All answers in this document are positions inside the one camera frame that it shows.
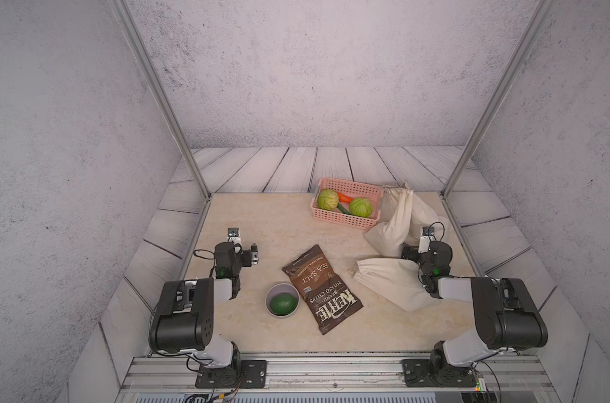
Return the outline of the brown kettle chips bag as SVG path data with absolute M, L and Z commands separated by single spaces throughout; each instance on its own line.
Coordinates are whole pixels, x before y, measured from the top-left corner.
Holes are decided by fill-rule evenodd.
M 318 244 L 282 268 L 326 335 L 364 305 L 333 270 Z

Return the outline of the orange carrot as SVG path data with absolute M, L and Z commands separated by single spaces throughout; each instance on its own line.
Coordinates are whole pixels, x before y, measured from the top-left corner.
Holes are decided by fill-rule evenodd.
M 341 203 L 347 203 L 347 204 L 350 204 L 350 203 L 352 203 L 352 201 L 354 200 L 352 197 L 350 197 L 350 196 L 346 196 L 345 194 L 343 194 L 343 193 L 341 193 L 341 192 L 338 192 L 338 193 L 337 193 L 337 195 L 338 195 L 338 200 L 339 200 Z

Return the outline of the left aluminium frame post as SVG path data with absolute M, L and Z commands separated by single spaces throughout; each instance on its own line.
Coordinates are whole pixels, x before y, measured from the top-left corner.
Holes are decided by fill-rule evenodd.
M 182 127 L 180 126 L 177 116 L 173 111 L 160 78 L 155 71 L 155 67 L 153 66 L 147 49 L 145 48 L 145 43 L 143 42 L 140 32 L 136 27 L 135 20 L 130 13 L 127 2 L 124 0 L 111 0 L 109 3 L 129 44 L 130 50 L 132 51 L 135 60 L 137 61 L 140 70 L 145 77 L 148 87 L 155 99 L 155 103 L 160 109 L 167 127 L 170 130 L 172 138 L 177 144 L 187 169 L 192 175 L 194 181 L 197 183 L 202 196 L 206 200 L 210 201 L 212 199 L 212 193 L 209 191 L 207 184 L 197 166 L 197 162 L 195 161 L 195 158 L 188 146 L 186 137 L 182 131 Z

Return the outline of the aluminium frame post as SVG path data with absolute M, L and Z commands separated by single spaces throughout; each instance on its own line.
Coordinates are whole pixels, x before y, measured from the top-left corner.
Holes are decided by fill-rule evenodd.
M 187 169 L 192 175 L 194 181 L 197 183 L 202 196 L 206 200 L 210 201 L 212 199 L 212 193 L 209 191 L 207 184 L 197 166 L 197 162 L 195 161 L 195 158 L 188 146 L 186 137 L 182 131 L 182 127 L 180 126 L 177 116 L 173 111 L 160 78 L 155 71 L 155 67 L 153 66 L 147 49 L 145 48 L 145 43 L 143 42 L 140 32 L 136 27 L 135 20 L 130 13 L 127 2 L 124 0 L 111 0 L 109 3 L 129 44 L 130 50 L 132 51 L 135 60 L 137 61 L 140 70 L 145 77 L 148 87 L 155 99 L 155 103 L 160 109 L 167 127 L 170 130 L 172 138 L 177 144 Z
M 511 54 L 511 58 L 506 64 L 506 67 L 503 70 L 501 78 L 497 83 L 489 102 L 484 108 L 484 111 L 482 112 L 476 126 L 474 127 L 474 130 L 463 148 L 463 152 L 459 157 L 453 172 L 449 176 L 446 185 L 441 191 L 442 199 L 445 201 L 447 201 L 450 194 L 456 190 L 456 186 L 463 172 L 465 171 L 468 162 L 473 157 L 476 149 L 479 147 L 499 108 L 511 90 L 517 74 L 526 62 L 527 57 L 530 55 L 531 49 L 536 44 L 540 33 L 543 31 L 544 26 L 547 23 L 551 12 L 553 11 L 553 6 L 555 3 L 556 1 L 554 0 L 541 0 L 536 5 L 535 12 L 531 17 L 528 26 L 520 38 L 517 47 Z

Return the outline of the beige cloth bag front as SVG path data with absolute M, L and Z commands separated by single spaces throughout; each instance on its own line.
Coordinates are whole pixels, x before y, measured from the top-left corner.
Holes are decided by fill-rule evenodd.
M 349 273 L 356 282 L 406 312 L 419 311 L 440 302 L 425 291 L 418 278 L 419 265 L 411 260 L 359 260 Z

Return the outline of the right green cabbage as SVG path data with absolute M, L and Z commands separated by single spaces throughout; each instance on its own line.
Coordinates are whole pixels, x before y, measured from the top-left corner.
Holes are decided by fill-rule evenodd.
M 369 218 L 374 212 L 374 207 L 369 199 L 357 197 L 349 204 L 349 211 L 353 216 Z

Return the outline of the left green cabbage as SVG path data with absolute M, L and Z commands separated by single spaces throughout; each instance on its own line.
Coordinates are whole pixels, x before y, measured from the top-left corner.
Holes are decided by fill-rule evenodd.
M 333 211 L 339 204 L 339 196 L 336 191 L 331 189 L 321 190 L 318 194 L 317 205 L 319 209 Z

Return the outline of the green cucumber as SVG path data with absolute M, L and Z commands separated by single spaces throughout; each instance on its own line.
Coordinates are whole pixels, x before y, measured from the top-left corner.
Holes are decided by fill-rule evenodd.
M 338 204 L 337 208 L 341 213 L 351 215 L 350 211 L 348 211 L 342 204 Z

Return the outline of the green avocado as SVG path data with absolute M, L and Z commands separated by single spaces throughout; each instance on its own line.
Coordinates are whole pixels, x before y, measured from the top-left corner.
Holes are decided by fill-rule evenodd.
M 272 314 L 278 317 L 291 315 L 298 306 L 299 300 L 289 293 L 281 293 L 273 297 L 270 301 L 269 309 Z

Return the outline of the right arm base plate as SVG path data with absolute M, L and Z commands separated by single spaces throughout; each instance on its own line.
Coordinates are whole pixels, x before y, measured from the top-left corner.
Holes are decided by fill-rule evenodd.
M 430 359 L 404 359 L 402 373 L 406 387 L 409 388 L 475 389 L 479 385 L 472 369 Z

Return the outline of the grey bowl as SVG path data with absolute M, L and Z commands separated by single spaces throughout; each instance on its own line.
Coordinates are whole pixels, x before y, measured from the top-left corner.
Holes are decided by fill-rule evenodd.
M 300 295 L 292 284 L 276 284 L 268 290 L 265 304 L 271 316 L 287 318 L 292 316 L 298 309 Z

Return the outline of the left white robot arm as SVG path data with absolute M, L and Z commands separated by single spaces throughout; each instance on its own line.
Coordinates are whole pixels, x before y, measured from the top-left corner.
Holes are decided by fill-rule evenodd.
M 209 276 L 166 282 L 151 320 L 149 346 L 162 356 L 185 356 L 198 364 L 197 386 L 233 387 L 243 377 L 237 345 L 216 332 L 214 307 L 234 300 L 241 289 L 240 272 L 256 265 L 256 244 L 248 250 L 228 241 L 216 245 Z

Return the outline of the pink plastic basket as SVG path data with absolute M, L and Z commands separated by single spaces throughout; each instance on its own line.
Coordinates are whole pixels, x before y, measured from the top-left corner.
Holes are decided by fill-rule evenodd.
M 379 186 L 322 177 L 311 201 L 317 220 L 368 230 L 380 220 L 384 190 Z

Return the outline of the green cabbage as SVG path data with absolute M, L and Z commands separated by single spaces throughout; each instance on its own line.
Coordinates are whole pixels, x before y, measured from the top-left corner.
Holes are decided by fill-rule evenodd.
M 353 216 L 369 218 L 374 212 L 374 207 L 369 199 L 357 197 L 349 204 L 349 211 Z
M 321 190 L 318 194 L 317 205 L 319 209 L 333 211 L 339 204 L 339 196 L 336 191 L 331 189 Z

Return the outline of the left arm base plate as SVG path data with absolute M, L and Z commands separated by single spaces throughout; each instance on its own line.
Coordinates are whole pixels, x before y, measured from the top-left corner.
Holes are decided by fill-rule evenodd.
M 197 389 L 263 389 L 266 386 L 266 360 L 234 360 L 218 369 L 201 368 L 197 371 Z

